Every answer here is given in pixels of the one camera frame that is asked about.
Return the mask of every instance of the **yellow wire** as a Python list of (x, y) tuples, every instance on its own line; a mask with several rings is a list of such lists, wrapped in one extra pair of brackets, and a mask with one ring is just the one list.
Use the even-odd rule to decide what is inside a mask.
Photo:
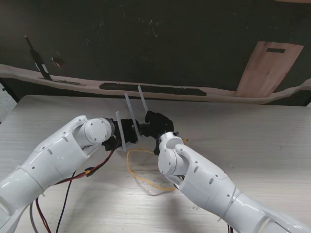
[(127, 168), (129, 170), (129, 172), (138, 180), (142, 180), (147, 182), (148, 184), (152, 185), (153, 187), (160, 189), (160, 190), (164, 190), (164, 191), (174, 191), (176, 188), (162, 188), (160, 186), (155, 185), (154, 183), (152, 183), (150, 180), (147, 180), (145, 178), (139, 177), (138, 175), (136, 175), (130, 168), (130, 163), (129, 163), (129, 155), (132, 151), (142, 151), (142, 152), (148, 152), (148, 153), (152, 153), (154, 154), (152, 151), (150, 150), (143, 150), (143, 149), (132, 149), (129, 150), (128, 153), (126, 154), (126, 163), (127, 163)]

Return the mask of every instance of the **red wire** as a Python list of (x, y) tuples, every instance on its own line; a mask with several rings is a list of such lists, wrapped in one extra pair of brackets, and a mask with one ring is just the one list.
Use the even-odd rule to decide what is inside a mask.
[[(100, 164), (98, 164), (96, 167), (92, 168), (92, 169), (90, 170), (90, 172), (92, 172), (92, 171), (98, 169), (99, 167), (101, 167), (101, 166), (103, 166), (105, 163), (107, 163), (107, 161), (110, 159), (110, 157), (112, 156), (112, 154), (113, 154), (114, 151), (115, 151), (115, 149), (112, 150), (112, 151), (109, 153), (108, 157), (107, 157), (102, 163), (100, 163)], [(76, 175), (76, 176), (74, 176), (74, 177), (64, 179), (64, 180), (62, 180), (62, 181), (56, 183), (55, 185), (61, 184), (61, 183), (65, 183), (65, 182), (68, 182), (68, 181), (72, 181), (72, 180), (74, 180), (74, 179), (78, 179), (78, 178), (81, 178), (81, 177), (84, 177), (84, 176), (87, 175), (87, 174), (88, 174), (88, 173), (86, 173), (86, 172), (82, 172), (82, 173), (80, 173), (80, 174), (78, 174), (78, 175)]]
[[(112, 151), (109, 153), (108, 157), (107, 157), (102, 163), (100, 163), (100, 164), (98, 164), (96, 167), (92, 168), (92, 169), (90, 170), (90, 172), (92, 172), (92, 171), (98, 169), (99, 167), (101, 167), (101, 166), (103, 166), (105, 163), (107, 163), (108, 160), (110, 159), (110, 157), (112, 156), (112, 154), (113, 154), (114, 151), (115, 151), (115, 149), (112, 150)], [(72, 181), (72, 180), (74, 180), (74, 179), (78, 179), (78, 178), (84, 177), (85, 175), (87, 175), (87, 173), (86, 173), (86, 172), (82, 172), (82, 173), (80, 173), (80, 174), (78, 174), (78, 175), (76, 175), (76, 176), (74, 176), (74, 177), (64, 179), (64, 180), (62, 180), (62, 181), (56, 183), (55, 185), (60, 184), (60, 183), (65, 183), (65, 182), (68, 182), (68, 181)], [(36, 206), (37, 206), (39, 215), (40, 215), (41, 220), (42, 220), (42, 222), (43, 222), (43, 225), (44, 225), (45, 228), (47, 229), (48, 233), (51, 233), (51, 230), (50, 230), (50, 228), (49, 228), (49, 226), (48, 226), (48, 222), (47, 222), (46, 219), (44, 218), (44, 215), (43, 215), (43, 213), (42, 213), (42, 211), (41, 211), (41, 209), (40, 209), (38, 199), (39, 199), (39, 197), (36, 198), (35, 204), (36, 204)]]
[(38, 199), (39, 199), (39, 198), (36, 198), (36, 200), (35, 200), (35, 205), (37, 206), (37, 209), (38, 209), (39, 215), (40, 215), (40, 217), (41, 217), (41, 220), (42, 220), (42, 222), (43, 222), (43, 225), (44, 225), (45, 228), (47, 229), (48, 233), (51, 233), (51, 230), (50, 230), (50, 228), (49, 228), (49, 226), (48, 226), (48, 222), (47, 222), (46, 219), (44, 218), (43, 213), (42, 213), (42, 211), (41, 211), (41, 209), (40, 209)]

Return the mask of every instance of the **white table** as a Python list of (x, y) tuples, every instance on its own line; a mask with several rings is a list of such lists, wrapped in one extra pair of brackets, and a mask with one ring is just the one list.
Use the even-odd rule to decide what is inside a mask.
[[(139, 122), (144, 110), (132, 100)], [(309, 224), (311, 219), (311, 109), (147, 100), (149, 109), (169, 117), (188, 146), (221, 167), (240, 190)], [(46, 137), (78, 115), (130, 118), (124, 99), (26, 96), (0, 125), (0, 178), (26, 160)], [(143, 138), (136, 148), (153, 150)], [(101, 162), (104, 148), (78, 171)], [(135, 152), (133, 170), (156, 184), (172, 185), (157, 170), (157, 157)], [(67, 183), (49, 188), (40, 206), (55, 232)], [(34, 208), (40, 233), (46, 232)], [(128, 172), (117, 151), (93, 176), (72, 183), (60, 232), (225, 233), (218, 217), (197, 208), (178, 191), (163, 193)], [(29, 210), (17, 233), (33, 232)]]

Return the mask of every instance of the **gray cable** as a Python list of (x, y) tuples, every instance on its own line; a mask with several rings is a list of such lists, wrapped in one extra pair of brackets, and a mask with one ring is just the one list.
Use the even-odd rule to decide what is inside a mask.
[(37, 230), (37, 227), (35, 227), (35, 222), (34, 222), (34, 217), (33, 217), (33, 202), (30, 204), (30, 207), (29, 207), (29, 215), (30, 215), (30, 221), (31, 221), (31, 225), (33, 226), (34, 232), (39, 233)]

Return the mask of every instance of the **white robotic arm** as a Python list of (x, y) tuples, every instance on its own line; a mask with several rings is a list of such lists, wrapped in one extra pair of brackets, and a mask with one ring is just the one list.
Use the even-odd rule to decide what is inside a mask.
[(185, 146), (176, 133), (163, 134), (158, 143), (160, 172), (194, 204), (238, 233), (311, 233), (303, 223), (241, 192), (223, 170)]
[(71, 176), (113, 134), (111, 120), (78, 116), (40, 143), (0, 182), (0, 233), (14, 232), (24, 210), (40, 194)]

